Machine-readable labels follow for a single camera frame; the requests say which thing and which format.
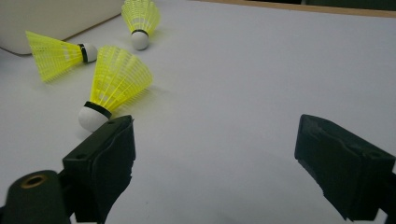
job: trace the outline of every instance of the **badminton birdie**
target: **badminton birdie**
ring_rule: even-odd
[[[99,49],[93,75],[90,101],[79,111],[80,125],[96,131],[111,113],[152,82],[149,69],[125,49],[104,46]]]
[[[92,44],[71,44],[26,31],[41,80],[51,81],[79,63],[96,60],[97,49]]]
[[[160,11],[151,0],[125,0],[121,15],[132,33],[132,46],[145,49],[160,22]]]

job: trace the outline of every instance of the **brown wooden trim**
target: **brown wooden trim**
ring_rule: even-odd
[[[254,2],[254,1],[244,1],[244,0],[195,0],[195,1],[233,4],[240,6],[252,6],[252,7],[270,7],[270,8],[280,8],[280,9],[288,9],[288,10],[332,13],[332,14],[396,18],[396,11],[383,11],[383,10],[357,9],[357,8],[344,8],[344,7],[317,7],[317,6],[294,5],[294,4],[283,4],[283,3],[271,3],[271,2]]]

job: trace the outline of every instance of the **shuttlecock cork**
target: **shuttlecock cork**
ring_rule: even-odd
[[[41,80],[51,81],[79,63],[96,60],[97,49],[92,44],[71,44],[26,31]]]
[[[145,49],[160,22],[160,11],[151,0],[125,0],[121,15],[132,33],[132,46]]]
[[[99,49],[93,75],[90,101],[79,111],[80,125],[96,131],[112,112],[136,96],[152,82],[149,69],[125,49],[104,46]]]

